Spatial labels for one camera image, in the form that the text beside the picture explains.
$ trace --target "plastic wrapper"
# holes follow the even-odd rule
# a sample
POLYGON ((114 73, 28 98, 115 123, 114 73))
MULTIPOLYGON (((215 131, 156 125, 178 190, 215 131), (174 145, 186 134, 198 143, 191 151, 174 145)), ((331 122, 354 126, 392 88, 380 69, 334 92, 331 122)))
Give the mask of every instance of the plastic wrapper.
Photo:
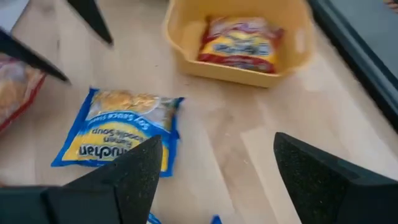
POLYGON ((162 136, 160 176, 172 176, 177 153, 176 113, 183 98, 90 89, 52 166, 106 164, 155 135, 162 136))
POLYGON ((261 17, 209 17, 198 60, 275 73, 283 33, 261 17))
POLYGON ((0 131, 32 104, 44 78, 40 70, 0 53, 0 131))

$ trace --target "yellow plastic bowl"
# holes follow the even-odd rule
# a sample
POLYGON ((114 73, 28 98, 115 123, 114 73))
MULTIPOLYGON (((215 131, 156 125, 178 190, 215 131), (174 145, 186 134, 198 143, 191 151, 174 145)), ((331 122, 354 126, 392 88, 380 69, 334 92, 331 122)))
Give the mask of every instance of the yellow plastic bowl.
POLYGON ((304 0, 171 0, 165 34, 182 73, 272 87, 307 61, 313 52, 312 18, 304 0), (285 29, 276 74, 197 61, 207 16, 259 16, 285 29))

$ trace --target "wooden table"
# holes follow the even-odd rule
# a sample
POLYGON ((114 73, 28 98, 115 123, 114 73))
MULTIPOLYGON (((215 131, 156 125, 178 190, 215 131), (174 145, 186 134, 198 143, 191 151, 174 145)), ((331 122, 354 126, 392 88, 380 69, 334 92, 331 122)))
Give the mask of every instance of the wooden table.
POLYGON ((185 96, 175 176, 152 211, 164 223, 300 223, 277 170, 276 131, 398 179, 398 138, 327 39, 310 64, 266 90, 179 74, 162 35, 163 0, 99 0, 115 38, 104 46, 63 0, 32 0, 13 34, 71 79, 48 77, 0 136, 5 184, 65 184, 92 168, 50 168, 90 85, 185 96))

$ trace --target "black plastic piece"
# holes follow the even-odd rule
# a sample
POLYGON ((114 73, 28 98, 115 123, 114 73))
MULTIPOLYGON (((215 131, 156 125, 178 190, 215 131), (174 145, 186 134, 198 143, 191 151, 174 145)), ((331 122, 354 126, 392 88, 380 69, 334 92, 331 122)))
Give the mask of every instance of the black plastic piece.
POLYGON ((55 65, 48 60, 39 57, 36 52, 13 38, 10 34, 0 27, 0 53, 5 53, 10 57, 21 60, 34 68, 58 78, 64 82, 69 82, 66 77, 55 65))
POLYGON ((113 45, 111 33, 94 0, 68 0, 68 2, 105 42, 113 45))
POLYGON ((145 224, 161 163, 155 136, 63 187, 0 188, 0 223, 145 224))
POLYGON ((303 224, 398 223, 398 182, 284 133, 274 152, 303 224))
POLYGON ((389 20, 396 18, 396 14, 382 1, 366 1, 367 5, 376 4, 377 12, 375 8, 367 7, 365 2, 307 1, 318 25, 398 132, 398 68, 396 63, 391 63, 398 54, 396 40, 389 38, 396 36, 397 30, 395 26, 388 28, 393 23, 389 20), (353 11, 348 13, 341 9, 353 11), (377 16, 372 18, 365 16, 376 13, 377 16), (378 27, 383 32, 377 33, 378 27), (386 53, 386 50, 382 49, 388 49, 388 54, 392 56, 386 57, 386 54, 381 54, 386 53))

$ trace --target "maruchan logo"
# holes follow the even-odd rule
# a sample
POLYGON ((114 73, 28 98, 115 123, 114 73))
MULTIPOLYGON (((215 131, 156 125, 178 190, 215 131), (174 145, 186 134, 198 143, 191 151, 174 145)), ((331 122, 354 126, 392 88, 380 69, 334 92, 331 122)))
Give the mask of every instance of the maruchan logo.
POLYGON ((79 156, 95 156, 98 159, 108 158, 108 157, 118 157, 124 154, 129 149, 117 146, 104 146, 104 145, 92 145, 84 144, 79 148, 79 156))

